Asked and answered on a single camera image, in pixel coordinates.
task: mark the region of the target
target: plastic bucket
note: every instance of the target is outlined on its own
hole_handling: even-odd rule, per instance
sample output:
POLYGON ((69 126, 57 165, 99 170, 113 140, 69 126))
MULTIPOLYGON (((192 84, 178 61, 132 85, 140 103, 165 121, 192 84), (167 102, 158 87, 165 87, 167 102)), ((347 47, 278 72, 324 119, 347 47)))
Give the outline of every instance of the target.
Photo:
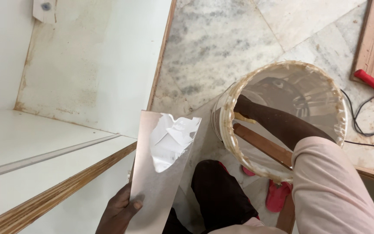
MULTIPOLYGON (((320 68, 298 61, 261 67, 233 83, 219 97, 211 112, 213 130, 226 149, 260 177, 292 183, 293 172, 233 133, 233 109, 240 94, 252 102, 298 116, 326 132, 339 146, 343 145, 347 111, 343 94, 332 78, 320 68)), ((289 150, 258 123, 235 121, 289 150)))

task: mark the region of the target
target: red slipper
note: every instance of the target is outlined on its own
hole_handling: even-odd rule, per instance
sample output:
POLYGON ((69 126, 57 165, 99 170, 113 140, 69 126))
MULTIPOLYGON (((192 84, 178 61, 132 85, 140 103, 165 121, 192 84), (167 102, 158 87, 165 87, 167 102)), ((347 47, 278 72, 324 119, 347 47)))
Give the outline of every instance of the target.
POLYGON ((246 167, 244 167, 243 165, 241 165, 241 167, 242 167, 242 171, 243 171, 245 174, 247 174, 248 176, 254 176, 254 175, 256 175, 255 173, 249 171, 249 170, 248 170, 246 167))
POLYGON ((268 194, 266 195, 265 205, 266 208, 274 213, 280 212, 284 207, 285 198, 291 193, 292 185, 287 182, 281 182, 278 185, 269 180, 268 194))

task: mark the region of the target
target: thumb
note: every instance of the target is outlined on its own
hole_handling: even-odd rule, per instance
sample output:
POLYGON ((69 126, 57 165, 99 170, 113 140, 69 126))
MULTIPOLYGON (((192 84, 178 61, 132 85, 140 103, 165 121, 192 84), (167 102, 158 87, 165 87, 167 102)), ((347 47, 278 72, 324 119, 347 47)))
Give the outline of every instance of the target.
POLYGON ((123 209, 119 214, 119 218, 122 219, 122 220, 125 220, 127 222, 129 222, 132 217, 138 213, 138 211, 142 208, 143 206, 143 203, 141 200, 134 200, 134 201, 131 201, 126 207, 125 209, 123 209))

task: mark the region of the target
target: black trousers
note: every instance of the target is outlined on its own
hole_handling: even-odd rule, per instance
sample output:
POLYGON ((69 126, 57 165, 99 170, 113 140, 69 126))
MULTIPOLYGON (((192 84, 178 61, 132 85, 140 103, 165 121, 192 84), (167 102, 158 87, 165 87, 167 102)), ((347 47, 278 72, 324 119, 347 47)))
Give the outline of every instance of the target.
MULTIPOLYGON (((236 178, 219 161, 199 162, 194 170, 191 188, 205 221, 206 230, 202 234, 243 224, 258 216, 236 178)), ((177 219, 174 208, 171 208, 163 234, 191 234, 177 219)))

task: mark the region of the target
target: pink shirt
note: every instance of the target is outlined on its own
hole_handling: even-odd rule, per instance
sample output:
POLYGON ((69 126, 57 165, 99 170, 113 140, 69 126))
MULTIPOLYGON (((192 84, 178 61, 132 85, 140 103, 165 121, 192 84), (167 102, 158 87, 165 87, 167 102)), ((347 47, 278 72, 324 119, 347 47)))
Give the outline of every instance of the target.
MULTIPOLYGON (((295 219, 300 234, 374 234, 374 203, 343 150, 311 136, 295 146, 295 219)), ((284 234, 256 218, 209 234, 284 234)))

